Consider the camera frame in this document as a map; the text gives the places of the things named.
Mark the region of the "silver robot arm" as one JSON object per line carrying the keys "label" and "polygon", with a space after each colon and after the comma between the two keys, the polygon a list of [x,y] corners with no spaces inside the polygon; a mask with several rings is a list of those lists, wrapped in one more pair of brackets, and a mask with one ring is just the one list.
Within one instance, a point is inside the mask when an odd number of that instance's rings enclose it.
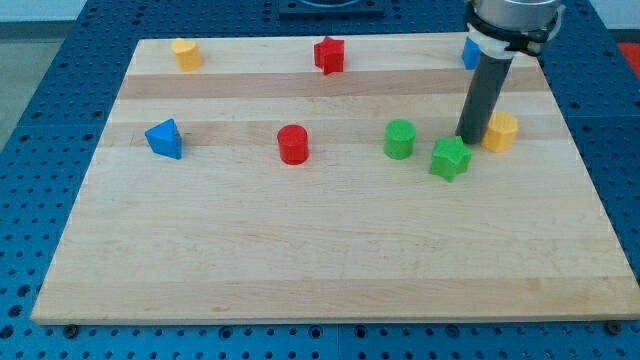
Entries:
{"label": "silver robot arm", "polygon": [[562,0],[471,0],[464,22],[484,55],[536,57],[559,33],[565,10]]}

